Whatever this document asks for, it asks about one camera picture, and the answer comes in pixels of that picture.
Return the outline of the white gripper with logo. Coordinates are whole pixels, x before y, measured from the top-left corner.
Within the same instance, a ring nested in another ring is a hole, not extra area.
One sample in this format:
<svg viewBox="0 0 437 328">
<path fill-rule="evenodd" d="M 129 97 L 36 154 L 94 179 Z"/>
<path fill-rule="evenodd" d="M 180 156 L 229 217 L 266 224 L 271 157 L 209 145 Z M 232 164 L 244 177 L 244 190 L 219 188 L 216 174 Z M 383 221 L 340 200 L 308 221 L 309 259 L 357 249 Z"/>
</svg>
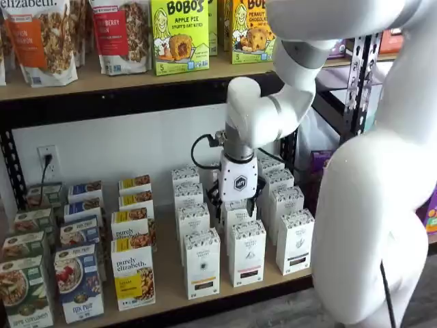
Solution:
<svg viewBox="0 0 437 328">
<path fill-rule="evenodd" d="M 221 154 L 219 181 L 206 189 L 207 205 L 214 226 L 223 226 L 222 204 L 248 199 L 248 215 L 252 216 L 258 197 L 262 194 L 266 180 L 258 178 L 257 157 L 249 161 L 235 162 Z"/>
</svg>

